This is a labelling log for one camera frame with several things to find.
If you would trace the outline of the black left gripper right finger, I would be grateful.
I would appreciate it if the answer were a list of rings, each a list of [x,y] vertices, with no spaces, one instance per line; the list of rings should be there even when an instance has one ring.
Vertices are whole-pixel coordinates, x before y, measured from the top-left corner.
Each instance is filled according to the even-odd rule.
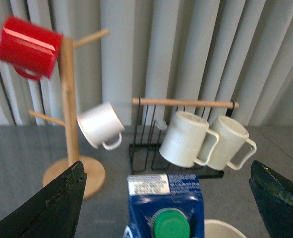
[[[251,165],[249,185],[272,238],[293,238],[293,182],[265,164]]]

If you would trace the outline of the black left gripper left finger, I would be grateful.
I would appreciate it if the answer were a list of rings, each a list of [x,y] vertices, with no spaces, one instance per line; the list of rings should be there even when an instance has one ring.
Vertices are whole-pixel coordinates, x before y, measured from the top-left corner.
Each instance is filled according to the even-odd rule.
[[[73,238],[87,174],[77,161],[0,221],[0,238]]]

